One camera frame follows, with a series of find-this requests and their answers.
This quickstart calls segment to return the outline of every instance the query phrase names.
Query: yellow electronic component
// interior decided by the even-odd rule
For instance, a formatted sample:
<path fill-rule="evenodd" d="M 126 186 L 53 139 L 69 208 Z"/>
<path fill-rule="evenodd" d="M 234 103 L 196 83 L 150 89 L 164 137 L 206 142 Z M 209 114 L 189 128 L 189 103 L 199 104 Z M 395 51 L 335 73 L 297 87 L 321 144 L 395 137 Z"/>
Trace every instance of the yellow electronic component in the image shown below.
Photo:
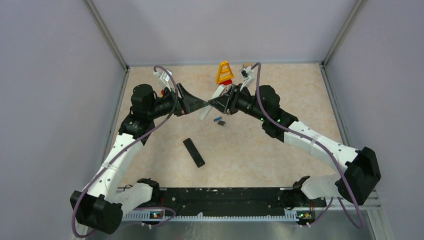
<path fill-rule="evenodd" d="M 233 72 L 231 71 L 230 64 L 228 61 L 223 61 L 219 65 L 218 74 L 216 75 L 216 84 L 220 85 L 228 80 L 234 78 Z"/>

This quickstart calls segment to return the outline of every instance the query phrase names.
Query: gray wall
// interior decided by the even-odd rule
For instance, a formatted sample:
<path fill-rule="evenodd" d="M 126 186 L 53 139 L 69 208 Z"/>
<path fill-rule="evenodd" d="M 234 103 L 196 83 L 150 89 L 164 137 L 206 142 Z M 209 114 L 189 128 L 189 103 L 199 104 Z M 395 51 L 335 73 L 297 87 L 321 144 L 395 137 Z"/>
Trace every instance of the gray wall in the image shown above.
<path fill-rule="evenodd" d="M 424 1 L 368 1 L 328 67 L 355 147 L 373 148 L 399 240 L 424 228 Z"/>
<path fill-rule="evenodd" d="M 81 0 L 0 0 L 0 33 L 0 239 L 69 239 L 124 72 Z"/>
<path fill-rule="evenodd" d="M 94 0 L 127 64 L 321 61 L 356 0 Z"/>

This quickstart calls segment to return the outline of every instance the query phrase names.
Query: purple cable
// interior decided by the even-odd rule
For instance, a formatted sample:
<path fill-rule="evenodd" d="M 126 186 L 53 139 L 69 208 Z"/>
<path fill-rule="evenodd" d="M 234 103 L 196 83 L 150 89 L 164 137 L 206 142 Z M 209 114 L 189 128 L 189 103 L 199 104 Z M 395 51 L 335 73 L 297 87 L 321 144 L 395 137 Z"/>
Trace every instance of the purple cable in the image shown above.
<path fill-rule="evenodd" d="M 163 66 L 156 65 L 156 66 L 153 67 L 153 71 L 156 72 L 156 68 L 162 69 L 169 76 L 169 79 L 171 80 L 171 82 L 173 84 L 173 87 L 175 88 L 175 91 L 177 91 L 177 84 L 175 83 L 174 78 L 168 72 L 168 70 L 166 68 L 164 68 Z M 145 137 L 149 136 L 154 131 L 156 131 L 158 128 L 160 128 L 164 123 L 166 123 L 166 121 L 168 121 L 168 119 L 170 119 L 170 117 L 172 116 L 175 108 L 177 107 L 177 97 L 178 97 L 178 92 L 175 93 L 175 103 L 174 103 L 174 106 L 173 106 L 172 111 L 168 114 L 168 116 L 166 116 L 166 118 L 161 123 L 159 123 L 152 130 L 150 130 L 150 131 L 146 132 L 145 134 L 143 134 L 141 137 L 137 138 L 135 141 L 133 141 L 132 143 L 130 143 L 128 146 L 124 147 L 120 152 L 118 152 L 118 154 L 116 156 L 114 156 L 112 158 L 112 160 L 110 160 L 109 164 L 113 164 L 119 158 L 119 156 L 121 156 L 123 153 L 125 153 L 134 144 L 138 143 L 140 140 L 142 140 Z M 73 208 L 73 212 L 72 212 L 71 224 L 72 224 L 72 232 L 75 235 L 75 237 L 77 237 L 77 238 L 80 238 L 80 239 L 87 238 L 87 237 L 91 236 L 95 232 L 95 230 L 93 230 L 93 231 L 87 233 L 86 235 L 79 234 L 77 232 L 77 227 L 75 226 L 75 217 L 77 215 L 77 210 L 78 210 L 78 208 L 80 206 L 81 200 L 87 194 L 87 192 L 89 191 L 90 187 L 94 184 L 94 182 L 97 181 L 97 179 L 99 179 L 100 176 L 103 173 L 105 173 L 107 169 L 108 169 L 107 167 L 104 167 L 97 175 L 95 175 L 93 177 L 93 179 L 88 183 L 88 185 L 84 188 L 84 190 L 82 190 L 81 195 L 79 196 L 78 200 L 76 201 L 75 207 Z"/>
<path fill-rule="evenodd" d="M 160 223 L 158 223 L 156 225 L 152 225 L 151 226 L 152 228 L 163 226 L 165 223 L 169 222 L 171 219 L 173 219 L 177 215 L 177 213 L 172 208 L 165 207 L 165 206 L 157 206 L 157 207 L 152 206 L 152 207 L 137 207 L 137 208 L 134 208 L 134 210 L 156 210 L 156 209 L 161 209 L 161 210 L 164 210 L 164 211 L 168 210 L 168 211 L 172 212 L 173 215 L 170 218 L 166 219 L 165 221 L 161 221 Z M 118 232 L 118 231 L 121 231 L 123 229 L 126 229 L 127 227 L 134 226 L 134 225 L 142 226 L 142 224 L 140 222 L 138 222 L 138 221 L 131 222 L 131 223 L 125 224 L 124 226 L 119 227 L 115 231 L 115 233 Z M 108 240 L 112 236 L 113 236 L 113 234 L 109 235 L 106 238 L 106 240 Z"/>
<path fill-rule="evenodd" d="M 260 78 L 260 76 L 261 76 L 261 67 L 262 67 L 262 64 L 260 63 L 260 62 L 257 62 L 257 63 L 255 63 L 252 67 L 251 67 L 251 69 L 254 69 L 254 68 L 256 68 L 256 66 L 258 67 L 257 68 L 257 76 L 256 76 L 256 98 L 257 98 L 257 103 L 259 104 L 259 107 L 260 107 L 260 110 L 262 111 L 262 113 L 263 113 L 263 115 L 266 117 L 266 119 L 268 119 L 271 123 L 273 123 L 275 126 L 277 126 L 277 127 L 279 127 L 280 129 L 283 129 L 284 131 L 287 131 L 287 132 L 289 132 L 289 133 L 292 133 L 292 134 L 296 134 L 296 135 L 298 135 L 298 136 L 300 136 L 300 137 L 303 137 L 303 138 L 305 138 L 305 139 L 307 139 L 307 140 L 309 140 L 309 141 L 313 141 L 313 138 L 312 137 L 310 137 L 310 136 L 307 136 L 307 135 L 305 135 L 305 134 L 302 134 L 302 133 L 300 133 L 300 132 L 297 132 L 297 131 L 294 131 L 294 130 L 292 130 L 292 129 L 290 129 L 290 128 L 288 128 L 288 127 L 285 127 L 285 126 L 282 126 L 282 125 L 280 125 L 278 122 L 276 122 L 276 121 L 274 121 L 269 115 L 268 115 L 268 113 L 265 111 L 265 109 L 264 109 L 264 106 L 262 105 L 262 102 L 261 102 L 261 94 L 260 94 L 260 92 L 259 92 L 259 78 Z M 346 179 L 346 177 L 345 177 L 345 175 L 343 174 L 343 170 L 342 170 L 342 168 L 340 167 L 340 165 L 338 164 L 338 162 L 337 162 L 337 160 L 336 160 L 336 158 L 334 157 L 334 155 L 332 154 L 332 152 L 326 147 L 326 146 L 324 146 L 321 142 L 319 142 L 319 141 L 315 141 L 315 144 L 316 145 L 318 145 L 318 146 L 320 146 L 329 156 L 330 156 L 330 158 L 331 158 L 331 160 L 333 161 L 333 163 L 334 163 L 334 165 L 335 165 L 335 167 L 337 168 L 337 171 L 338 171 L 338 173 L 340 174 L 340 177 L 341 177 L 341 180 L 343 181 L 343 183 L 344 183 L 344 185 L 346 186 L 346 189 L 347 189 L 347 192 L 349 193 L 349 196 L 350 196 L 350 198 L 352 199 L 352 202 L 353 202 L 353 205 L 354 205 L 354 207 L 355 207 L 355 210 L 356 210 L 356 213 L 358 214 L 358 217 L 359 217 L 359 221 L 360 221 L 360 225 L 357 225 L 354 221 L 353 221 L 353 219 L 352 219 L 352 217 L 351 217 L 351 215 L 349 214 L 349 212 L 346 210 L 346 208 L 345 208 L 345 206 L 343 205 L 343 203 L 342 203 L 342 200 L 340 199 L 340 198 L 338 198 L 338 201 L 340 202 L 340 204 L 341 204 L 341 207 L 343 208 L 343 211 L 344 211 L 344 213 L 346 214 L 346 216 L 347 216 L 347 218 L 350 220 L 350 222 L 356 227 L 356 228 L 358 228 L 358 229 L 362 229 L 362 228 L 364 228 L 364 225 L 365 225 L 365 223 L 364 223 L 364 217 L 362 216 L 362 214 L 361 214 L 361 210 L 359 209 L 359 205 L 358 205 L 358 202 L 357 202 L 357 200 L 356 200 L 356 198 L 355 198 L 355 196 L 354 196 L 354 193 L 352 192 L 352 189 L 351 189 L 351 187 L 349 186 L 349 183 L 348 183 L 348 180 Z M 325 208 L 325 210 L 322 212 L 322 214 L 319 216 L 319 219 L 321 218 L 321 216 L 323 216 L 326 212 L 327 212 L 327 210 L 328 210 L 328 206 Z"/>

